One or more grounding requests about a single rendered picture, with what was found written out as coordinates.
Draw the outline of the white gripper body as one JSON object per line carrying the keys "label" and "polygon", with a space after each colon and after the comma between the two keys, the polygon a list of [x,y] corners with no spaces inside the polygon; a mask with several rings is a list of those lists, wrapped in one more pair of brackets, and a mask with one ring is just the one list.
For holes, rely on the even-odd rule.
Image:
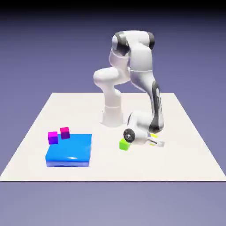
{"label": "white gripper body", "polygon": [[151,146],[163,147],[165,145],[164,141],[162,141],[156,137],[148,137],[147,141]]}

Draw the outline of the small yellow cube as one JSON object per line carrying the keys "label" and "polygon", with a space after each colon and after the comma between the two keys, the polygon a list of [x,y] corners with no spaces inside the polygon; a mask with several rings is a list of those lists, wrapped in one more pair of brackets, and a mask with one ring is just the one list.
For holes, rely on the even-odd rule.
{"label": "small yellow cube", "polygon": [[158,143],[156,142],[156,139],[158,138],[155,134],[150,134],[149,135],[149,144],[152,146],[157,145]]}

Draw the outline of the small green cube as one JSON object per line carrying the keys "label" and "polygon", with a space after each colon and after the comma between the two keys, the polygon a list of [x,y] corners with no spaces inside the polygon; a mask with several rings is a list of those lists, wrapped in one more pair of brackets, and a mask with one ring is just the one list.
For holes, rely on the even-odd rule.
{"label": "small green cube", "polygon": [[121,150],[127,151],[130,148],[130,143],[128,143],[124,138],[119,141],[119,148]]}

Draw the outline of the small pink cube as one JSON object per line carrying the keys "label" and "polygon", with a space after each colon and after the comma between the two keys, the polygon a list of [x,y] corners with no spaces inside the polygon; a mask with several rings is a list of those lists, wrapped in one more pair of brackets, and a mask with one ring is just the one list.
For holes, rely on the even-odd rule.
{"label": "small pink cube", "polygon": [[69,127],[60,128],[60,135],[61,139],[69,139],[70,138]]}

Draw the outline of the small magenta cube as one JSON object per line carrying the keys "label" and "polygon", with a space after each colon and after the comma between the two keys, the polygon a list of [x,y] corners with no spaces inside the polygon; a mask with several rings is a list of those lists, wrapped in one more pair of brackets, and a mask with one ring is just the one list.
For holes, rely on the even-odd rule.
{"label": "small magenta cube", "polygon": [[49,145],[58,144],[58,133],[57,133],[57,131],[48,132],[48,143],[49,143]]}

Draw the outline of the large blue box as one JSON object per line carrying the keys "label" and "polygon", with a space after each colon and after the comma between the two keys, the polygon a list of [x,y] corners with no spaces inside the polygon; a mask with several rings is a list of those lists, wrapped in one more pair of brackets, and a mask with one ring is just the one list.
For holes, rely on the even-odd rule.
{"label": "large blue box", "polygon": [[71,134],[69,139],[58,136],[45,155],[48,167],[88,167],[92,149],[91,134]]}

